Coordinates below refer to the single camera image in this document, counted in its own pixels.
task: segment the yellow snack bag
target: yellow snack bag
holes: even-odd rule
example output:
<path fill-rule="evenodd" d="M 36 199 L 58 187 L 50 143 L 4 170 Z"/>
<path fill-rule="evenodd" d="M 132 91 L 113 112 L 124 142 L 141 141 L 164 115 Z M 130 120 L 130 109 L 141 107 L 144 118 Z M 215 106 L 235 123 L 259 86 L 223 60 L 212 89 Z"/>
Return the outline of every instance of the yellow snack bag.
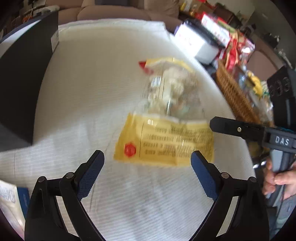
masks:
<path fill-rule="evenodd" d="M 206 121 L 178 122 L 129 114 L 116 143 L 114 159 L 157 166 L 190 166 L 191 153 L 199 150 L 214 161 L 214 137 Z"/>

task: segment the table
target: table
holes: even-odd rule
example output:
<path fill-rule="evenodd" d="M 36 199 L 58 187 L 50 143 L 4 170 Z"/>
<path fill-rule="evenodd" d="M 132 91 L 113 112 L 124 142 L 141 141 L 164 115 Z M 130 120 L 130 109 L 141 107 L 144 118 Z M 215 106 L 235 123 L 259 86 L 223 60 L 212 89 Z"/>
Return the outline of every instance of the table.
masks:
<path fill-rule="evenodd" d="M 141 100 L 138 61 L 173 56 L 197 71 L 205 118 L 233 118 L 205 69 L 165 30 L 141 20 L 96 20 L 59 27 L 60 43 L 46 70 L 32 147 L 0 153 L 0 179 L 32 192 L 39 176 L 60 178 L 96 150 L 105 165 L 82 204 L 106 240 L 189 240 L 213 201 L 187 168 L 118 163 L 113 150 L 128 112 Z M 254 175 L 244 140 L 214 134 L 215 165 L 234 178 Z M 58 198 L 66 226 L 75 233 Z M 235 201 L 220 234 L 227 230 Z"/>

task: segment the red logo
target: red logo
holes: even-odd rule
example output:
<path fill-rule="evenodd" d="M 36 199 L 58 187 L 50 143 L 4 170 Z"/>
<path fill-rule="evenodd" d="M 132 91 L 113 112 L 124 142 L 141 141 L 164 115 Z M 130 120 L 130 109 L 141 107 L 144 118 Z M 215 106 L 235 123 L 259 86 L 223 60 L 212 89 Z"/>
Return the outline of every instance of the red logo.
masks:
<path fill-rule="evenodd" d="M 124 154 L 128 157 L 132 157 L 136 154 L 137 149 L 132 143 L 128 143 L 124 146 Z"/>

